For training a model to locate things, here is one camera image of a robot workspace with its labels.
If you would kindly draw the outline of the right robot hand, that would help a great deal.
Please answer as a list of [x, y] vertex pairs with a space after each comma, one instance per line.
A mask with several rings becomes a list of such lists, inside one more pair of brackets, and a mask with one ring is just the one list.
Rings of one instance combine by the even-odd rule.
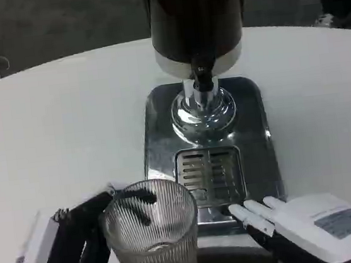
[[228, 210], [281, 263], [351, 263], [351, 205], [337, 196], [307, 194], [289, 201], [268, 196]]

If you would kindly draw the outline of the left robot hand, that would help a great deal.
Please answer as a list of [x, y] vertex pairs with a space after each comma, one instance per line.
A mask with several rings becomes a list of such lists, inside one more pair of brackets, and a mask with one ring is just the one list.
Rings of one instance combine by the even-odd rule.
[[108, 263], [110, 249], [100, 217], [113, 200], [120, 201], [142, 225], [151, 224], [140, 204], [154, 204], [153, 191], [146, 187], [116, 189], [108, 184], [73, 208], [58, 209], [51, 216], [38, 213], [15, 263]]

